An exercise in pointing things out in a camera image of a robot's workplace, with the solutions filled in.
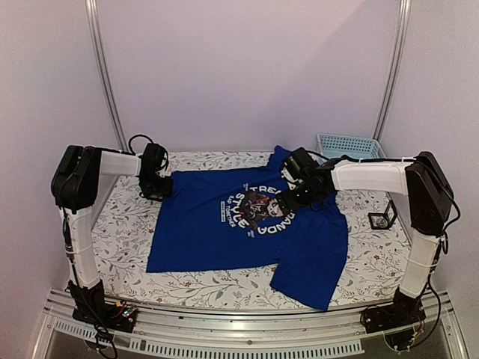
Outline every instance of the light blue plastic basket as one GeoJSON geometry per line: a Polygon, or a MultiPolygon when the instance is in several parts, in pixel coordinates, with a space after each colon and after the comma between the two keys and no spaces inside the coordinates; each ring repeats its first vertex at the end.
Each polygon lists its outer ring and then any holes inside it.
{"type": "Polygon", "coordinates": [[[354,159],[378,159],[379,142],[371,138],[317,135],[318,152],[329,159],[348,155],[354,159]]]}

